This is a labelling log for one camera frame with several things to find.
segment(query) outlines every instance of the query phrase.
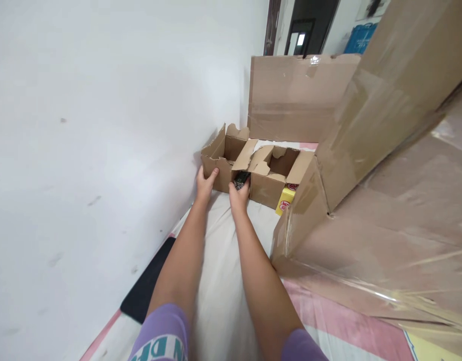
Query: cardboard box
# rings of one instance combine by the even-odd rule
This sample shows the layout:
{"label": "cardboard box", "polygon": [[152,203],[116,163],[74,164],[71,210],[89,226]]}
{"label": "cardboard box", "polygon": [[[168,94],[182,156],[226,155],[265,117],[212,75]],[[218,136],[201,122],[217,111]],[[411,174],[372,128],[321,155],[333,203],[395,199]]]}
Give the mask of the cardboard box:
{"label": "cardboard box", "polygon": [[318,143],[360,62],[357,54],[251,59],[251,138]]}
{"label": "cardboard box", "polygon": [[299,184],[313,152],[265,145],[252,155],[251,193],[255,202],[275,209],[286,183]]}
{"label": "cardboard box", "polygon": [[204,176],[207,178],[214,168],[219,168],[213,189],[229,193],[229,182],[234,180],[240,170],[247,169],[256,145],[256,140],[248,142],[248,139],[248,128],[239,131],[235,124],[230,124],[226,132],[224,124],[211,143],[202,148]]}

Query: shirt sleeve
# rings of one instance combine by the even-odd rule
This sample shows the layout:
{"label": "shirt sleeve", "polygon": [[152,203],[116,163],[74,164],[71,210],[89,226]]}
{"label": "shirt sleeve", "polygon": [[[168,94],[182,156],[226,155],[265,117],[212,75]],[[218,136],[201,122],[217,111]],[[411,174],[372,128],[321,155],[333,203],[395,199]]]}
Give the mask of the shirt sleeve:
{"label": "shirt sleeve", "polygon": [[168,303],[144,321],[128,361],[187,361],[190,326],[184,311]]}
{"label": "shirt sleeve", "polygon": [[282,361],[328,361],[311,335],[304,329],[295,329],[282,348]]}

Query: blue basket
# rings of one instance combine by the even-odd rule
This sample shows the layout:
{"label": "blue basket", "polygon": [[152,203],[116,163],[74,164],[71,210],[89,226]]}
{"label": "blue basket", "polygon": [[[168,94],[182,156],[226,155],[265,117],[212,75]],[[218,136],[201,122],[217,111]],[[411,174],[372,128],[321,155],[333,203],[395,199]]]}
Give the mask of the blue basket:
{"label": "blue basket", "polygon": [[346,44],[345,54],[363,54],[378,24],[356,25]]}

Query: yellow container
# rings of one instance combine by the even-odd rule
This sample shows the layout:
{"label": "yellow container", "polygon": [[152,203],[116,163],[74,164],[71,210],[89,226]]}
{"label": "yellow container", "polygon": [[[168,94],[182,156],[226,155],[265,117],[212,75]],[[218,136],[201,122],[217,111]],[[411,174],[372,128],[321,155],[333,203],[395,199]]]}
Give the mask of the yellow container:
{"label": "yellow container", "polygon": [[294,195],[296,194],[296,189],[297,185],[286,184],[286,186],[284,186],[281,193],[281,198],[279,198],[279,202],[276,207],[277,215],[281,216],[282,212],[292,203]]}

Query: child's hand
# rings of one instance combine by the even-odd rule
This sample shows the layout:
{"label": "child's hand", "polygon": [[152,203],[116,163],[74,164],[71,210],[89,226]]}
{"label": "child's hand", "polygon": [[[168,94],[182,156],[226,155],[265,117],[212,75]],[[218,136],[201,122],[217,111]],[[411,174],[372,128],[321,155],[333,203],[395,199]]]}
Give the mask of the child's hand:
{"label": "child's hand", "polygon": [[240,190],[236,189],[233,182],[229,183],[229,201],[233,216],[247,212],[247,201],[249,200],[249,179]]}
{"label": "child's hand", "polygon": [[208,202],[211,198],[211,191],[214,181],[216,180],[217,175],[219,174],[219,168],[214,168],[209,178],[204,178],[204,169],[202,166],[199,168],[197,173],[196,183],[197,183],[197,196],[196,200]]}

